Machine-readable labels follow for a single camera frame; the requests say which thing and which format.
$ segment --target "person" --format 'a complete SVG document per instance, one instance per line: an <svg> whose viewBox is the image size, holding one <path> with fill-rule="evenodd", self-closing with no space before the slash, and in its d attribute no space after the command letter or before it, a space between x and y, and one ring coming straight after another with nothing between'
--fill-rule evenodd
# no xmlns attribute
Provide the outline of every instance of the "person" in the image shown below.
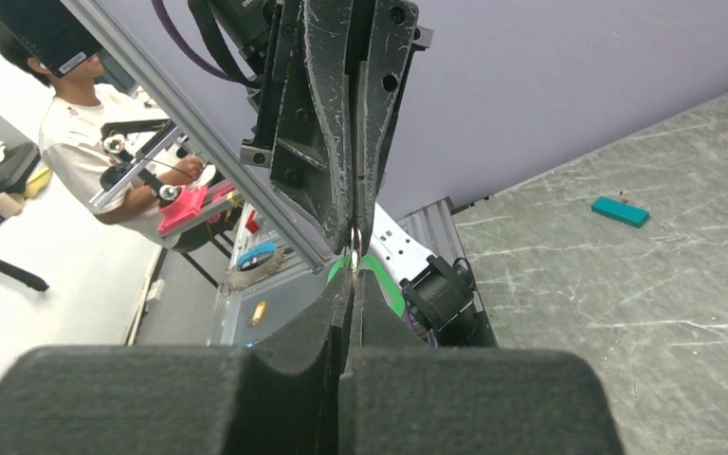
<svg viewBox="0 0 728 455"><path fill-rule="evenodd" d="M1 21L0 54L39 83L54 89L54 98L40 128L38 145L42 160L100 222L129 228L159 245L183 252L203 245L215 234L233 229L240 215L239 209L224 213L218 221L195 227L179 236L161 239L158 226L163 215L158 209L158 201L152 190L139 179L135 179L104 208L94 208L89 201L101 190L102 173L117 163L116 158L102 149L101 126L109 122L167 116L159 109L149 108L143 102L120 93L110 84L97 83L104 73L97 56L57 78L21 45ZM165 171L159 172L159 164L166 166ZM161 158L161 161L150 163L147 169L166 185L210 183L200 180L205 165L194 156L172 164L163 162Z"/></svg>

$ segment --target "yellow plastic container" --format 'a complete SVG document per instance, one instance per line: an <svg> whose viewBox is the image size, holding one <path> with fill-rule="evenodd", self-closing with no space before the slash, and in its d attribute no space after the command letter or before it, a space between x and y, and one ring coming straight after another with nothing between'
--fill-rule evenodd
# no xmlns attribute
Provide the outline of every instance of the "yellow plastic container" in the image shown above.
<svg viewBox="0 0 728 455"><path fill-rule="evenodd" d="M47 167L41 168L37 173L29 178L27 182L27 189L24 191L24 197L31 199L37 197L51 180L51 170Z"/></svg>

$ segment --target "teal block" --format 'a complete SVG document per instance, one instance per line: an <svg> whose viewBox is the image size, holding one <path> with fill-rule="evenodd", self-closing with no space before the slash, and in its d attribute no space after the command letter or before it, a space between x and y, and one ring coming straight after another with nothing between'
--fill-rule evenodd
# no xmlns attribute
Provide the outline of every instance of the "teal block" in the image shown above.
<svg viewBox="0 0 728 455"><path fill-rule="evenodd" d="M601 196L592 203L591 210L615 221L639 228L648 221L648 210Z"/></svg>

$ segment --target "yellow object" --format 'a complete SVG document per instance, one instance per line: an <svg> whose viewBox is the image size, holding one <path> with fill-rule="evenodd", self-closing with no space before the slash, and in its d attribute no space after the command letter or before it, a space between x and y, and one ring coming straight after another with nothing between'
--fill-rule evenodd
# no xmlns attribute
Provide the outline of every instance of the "yellow object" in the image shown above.
<svg viewBox="0 0 728 455"><path fill-rule="evenodd" d="M24 197L26 199L37 197L37 195L40 194L40 191L48 186L48 182L50 180L51 170L44 166L37 173L29 178L27 182L27 189L24 191Z"/></svg>
<svg viewBox="0 0 728 455"><path fill-rule="evenodd" d="M255 325L258 322L261 322L261 318L264 317L264 312L266 311L266 302L262 301L258 303L258 306L255 307L255 312L252 314L252 318L249 319L249 325Z"/></svg>

